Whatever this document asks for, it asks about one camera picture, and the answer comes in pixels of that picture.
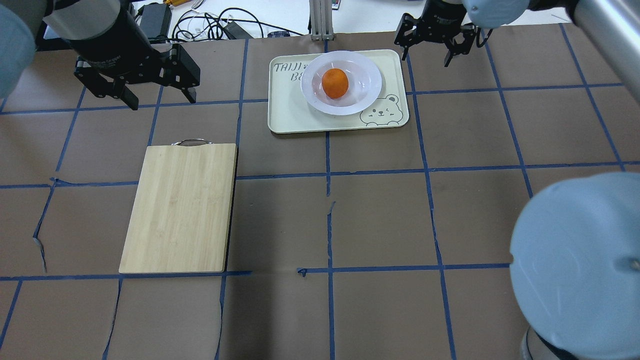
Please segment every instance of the orange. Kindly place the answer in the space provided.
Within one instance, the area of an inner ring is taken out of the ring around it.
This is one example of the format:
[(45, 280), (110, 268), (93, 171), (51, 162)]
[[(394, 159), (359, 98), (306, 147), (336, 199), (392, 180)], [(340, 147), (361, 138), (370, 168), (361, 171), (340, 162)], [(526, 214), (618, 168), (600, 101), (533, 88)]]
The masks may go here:
[(322, 89), (328, 97), (338, 99), (347, 93), (348, 88), (349, 79), (344, 71), (329, 69), (322, 75)]

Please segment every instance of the bear drawing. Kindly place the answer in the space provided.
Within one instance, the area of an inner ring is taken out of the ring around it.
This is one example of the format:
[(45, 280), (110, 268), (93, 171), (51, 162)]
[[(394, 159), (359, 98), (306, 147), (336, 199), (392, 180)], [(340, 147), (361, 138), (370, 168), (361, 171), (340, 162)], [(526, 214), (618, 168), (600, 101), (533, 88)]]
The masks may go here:
[(360, 121), (367, 126), (400, 125), (404, 114), (398, 105), (398, 96), (394, 94), (377, 98), (370, 107), (360, 113)]

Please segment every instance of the brown table surface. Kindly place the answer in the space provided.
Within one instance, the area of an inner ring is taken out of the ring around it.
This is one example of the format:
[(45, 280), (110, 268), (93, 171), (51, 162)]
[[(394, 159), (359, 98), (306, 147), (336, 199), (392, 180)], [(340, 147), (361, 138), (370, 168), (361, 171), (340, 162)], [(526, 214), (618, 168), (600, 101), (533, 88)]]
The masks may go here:
[[(638, 105), (571, 25), (500, 28), (447, 69), (443, 45), (417, 45), (407, 125), (287, 136), (266, 124), (268, 63), (324, 43), (185, 47), (194, 105), (153, 84), (131, 87), (138, 111), (96, 99), (72, 51), (38, 53), (2, 103), (0, 359), (514, 359), (524, 204), (640, 171)], [(227, 271), (119, 275), (145, 148), (186, 138), (239, 146)]]

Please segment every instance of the bowl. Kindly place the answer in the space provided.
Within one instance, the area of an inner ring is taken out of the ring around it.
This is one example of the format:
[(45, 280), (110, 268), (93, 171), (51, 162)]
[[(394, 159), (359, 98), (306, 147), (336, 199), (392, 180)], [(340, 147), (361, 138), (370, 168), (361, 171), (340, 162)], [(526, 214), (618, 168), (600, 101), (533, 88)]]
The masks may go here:
[[(338, 99), (328, 97), (322, 89), (322, 76), (327, 70), (340, 69), (349, 80), (346, 94)], [(368, 108), (382, 90), (382, 75), (368, 57), (353, 51), (332, 51), (313, 59), (302, 73), (302, 94), (309, 105), (330, 115), (350, 115)]]

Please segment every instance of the yellow object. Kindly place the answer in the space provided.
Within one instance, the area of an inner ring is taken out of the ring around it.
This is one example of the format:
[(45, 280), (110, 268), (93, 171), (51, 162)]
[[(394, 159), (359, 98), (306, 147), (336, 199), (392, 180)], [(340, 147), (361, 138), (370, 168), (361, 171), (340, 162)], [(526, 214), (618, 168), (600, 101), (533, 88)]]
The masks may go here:
[(121, 273), (224, 271), (236, 149), (147, 147)]
[(349, 89), (347, 74), (340, 69), (327, 70), (324, 75), (322, 75), (322, 89), (324, 93), (332, 99), (342, 97)]
[(173, 6), (178, 6), (178, 5), (182, 5), (184, 3), (188, 3), (191, 0), (163, 0), (163, 3), (167, 4), (167, 5), (173, 5)]

